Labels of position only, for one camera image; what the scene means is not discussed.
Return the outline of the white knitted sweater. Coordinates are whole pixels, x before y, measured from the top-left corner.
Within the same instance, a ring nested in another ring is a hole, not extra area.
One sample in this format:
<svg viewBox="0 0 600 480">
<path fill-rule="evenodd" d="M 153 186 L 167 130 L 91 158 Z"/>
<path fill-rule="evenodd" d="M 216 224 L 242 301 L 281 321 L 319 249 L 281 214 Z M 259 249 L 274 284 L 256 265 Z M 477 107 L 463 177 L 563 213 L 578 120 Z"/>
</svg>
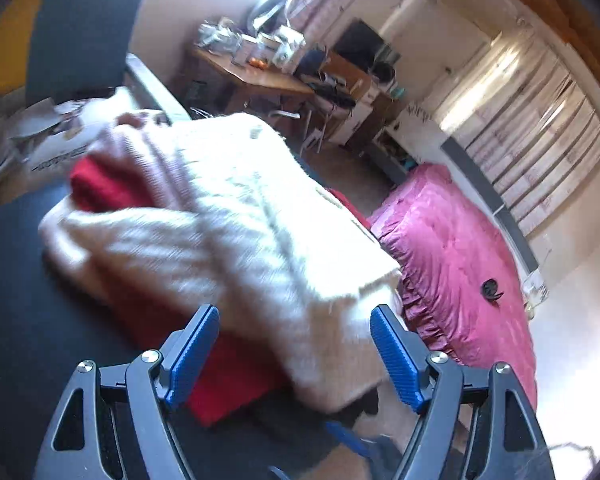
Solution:
<svg viewBox="0 0 600 480">
<path fill-rule="evenodd" d="M 192 123 L 191 210 L 86 212 L 68 195 L 38 227 L 47 255 L 100 300 L 98 266 L 185 314 L 214 304 L 226 330 L 272 351 L 304 404 L 341 410 L 387 377 L 370 312 L 396 301 L 398 263 L 266 122 Z"/>
</svg>

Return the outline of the small black object on bed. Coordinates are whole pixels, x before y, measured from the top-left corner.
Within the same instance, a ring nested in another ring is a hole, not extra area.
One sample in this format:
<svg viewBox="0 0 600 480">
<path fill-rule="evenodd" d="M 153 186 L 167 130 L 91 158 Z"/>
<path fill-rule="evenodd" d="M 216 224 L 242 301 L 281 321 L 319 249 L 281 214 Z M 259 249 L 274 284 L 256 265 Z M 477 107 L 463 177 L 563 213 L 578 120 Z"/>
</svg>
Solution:
<svg viewBox="0 0 600 480">
<path fill-rule="evenodd" d="M 484 281 L 481 284 L 480 292 L 481 296 L 483 296 L 486 301 L 492 302 L 492 304 L 498 302 L 504 295 L 504 292 L 501 292 L 498 288 L 498 281 L 495 278 L 489 278 Z"/>
</svg>

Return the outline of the magenta ruffled bed cover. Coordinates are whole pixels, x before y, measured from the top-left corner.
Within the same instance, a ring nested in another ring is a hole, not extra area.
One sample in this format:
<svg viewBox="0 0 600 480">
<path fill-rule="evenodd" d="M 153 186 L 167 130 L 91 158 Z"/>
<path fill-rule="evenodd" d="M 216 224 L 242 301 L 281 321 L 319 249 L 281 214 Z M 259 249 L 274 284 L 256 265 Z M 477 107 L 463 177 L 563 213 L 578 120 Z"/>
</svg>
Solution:
<svg viewBox="0 0 600 480">
<path fill-rule="evenodd" d="M 370 230 L 401 268 L 406 326 L 460 364 L 513 367 L 538 403 L 536 361 L 516 262 L 501 231 L 455 184 L 449 169 L 422 164 L 370 217 Z M 498 302 L 481 284 L 498 281 Z"/>
</svg>

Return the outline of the red garment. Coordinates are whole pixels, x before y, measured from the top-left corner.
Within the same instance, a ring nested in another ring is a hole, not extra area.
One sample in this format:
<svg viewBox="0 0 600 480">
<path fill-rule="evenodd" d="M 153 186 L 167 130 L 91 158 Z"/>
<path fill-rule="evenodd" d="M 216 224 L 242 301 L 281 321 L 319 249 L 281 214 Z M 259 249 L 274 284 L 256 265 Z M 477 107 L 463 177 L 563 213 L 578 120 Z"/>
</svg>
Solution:
<svg viewBox="0 0 600 480">
<path fill-rule="evenodd" d="M 70 174 L 71 197 L 79 210 L 110 212 L 131 207 L 155 208 L 147 184 L 127 169 L 114 168 L 87 155 Z M 185 325 L 185 315 L 126 284 L 98 266 L 105 300 L 138 348 L 155 348 Z M 266 394 L 282 390 L 290 380 L 271 351 L 227 332 L 219 334 L 186 401 L 202 426 L 210 427 Z"/>
</svg>

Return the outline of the pink beige knit garment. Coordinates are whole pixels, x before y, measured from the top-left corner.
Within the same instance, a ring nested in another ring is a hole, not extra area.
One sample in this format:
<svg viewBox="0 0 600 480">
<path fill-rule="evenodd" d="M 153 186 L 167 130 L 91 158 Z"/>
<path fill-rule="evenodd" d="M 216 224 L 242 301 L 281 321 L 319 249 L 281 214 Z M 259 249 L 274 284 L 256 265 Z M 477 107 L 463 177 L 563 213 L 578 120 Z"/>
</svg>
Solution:
<svg viewBox="0 0 600 480">
<path fill-rule="evenodd" d="M 158 124 L 157 116 L 153 110 L 123 114 L 100 130 L 87 155 L 112 169 L 139 177 L 158 207 L 191 210 L 193 192 L 183 148 L 190 139 L 193 123 Z"/>
</svg>

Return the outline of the cardboard box with papers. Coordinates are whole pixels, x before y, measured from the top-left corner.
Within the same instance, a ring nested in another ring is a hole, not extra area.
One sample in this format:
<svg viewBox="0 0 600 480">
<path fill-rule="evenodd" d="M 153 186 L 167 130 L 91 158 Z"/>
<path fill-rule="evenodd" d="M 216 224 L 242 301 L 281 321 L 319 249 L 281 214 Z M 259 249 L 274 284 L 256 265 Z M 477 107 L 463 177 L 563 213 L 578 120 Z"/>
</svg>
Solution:
<svg viewBox="0 0 600 480">
<path fill-rule="evenodd" d="M 0 96 L 0 180 L 12 166 L 27 162 L 47 139 L 67 140 L 84 128 L 99 127 L 140 107 L 130 89 L 119 87 L 110 98 L 77 99 L 56 104 L 45 99 L 24 104 L 19 88 Z"/>
</svg>

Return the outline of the wooden desk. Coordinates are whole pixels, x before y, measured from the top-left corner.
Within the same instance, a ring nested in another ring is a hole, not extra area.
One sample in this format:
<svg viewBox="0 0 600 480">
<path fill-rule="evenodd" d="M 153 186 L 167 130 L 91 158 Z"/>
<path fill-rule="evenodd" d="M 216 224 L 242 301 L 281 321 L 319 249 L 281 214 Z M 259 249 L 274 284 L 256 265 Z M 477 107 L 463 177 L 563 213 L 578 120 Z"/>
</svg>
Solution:
<svg viewBox="0 0 600 480">
<path fill-rule="evenodd" d="M 204 82 L 204 100 L 209 112 L 219 115 L 248 113 L 270 126 L 303 118 L 314 91 L 294 76 L 237 65 L 227 54 L 190 47 L 188 73 L 193 82 Z"/>
</svg>

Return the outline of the black monitor screen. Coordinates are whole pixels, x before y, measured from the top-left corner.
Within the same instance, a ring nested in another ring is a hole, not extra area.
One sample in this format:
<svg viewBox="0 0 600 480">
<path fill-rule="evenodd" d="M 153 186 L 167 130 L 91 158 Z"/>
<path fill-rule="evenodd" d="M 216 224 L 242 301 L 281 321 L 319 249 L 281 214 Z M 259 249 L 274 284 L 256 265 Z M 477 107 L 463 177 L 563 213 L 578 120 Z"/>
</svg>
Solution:
<svg viewBox="0 0 600 480">
<path fill-rule="evenodd" d="M 367 72 L 384 44 L 385 41 L 375 29 L 357 18 L 349 24 L 330 50 Z"/>
</svg>

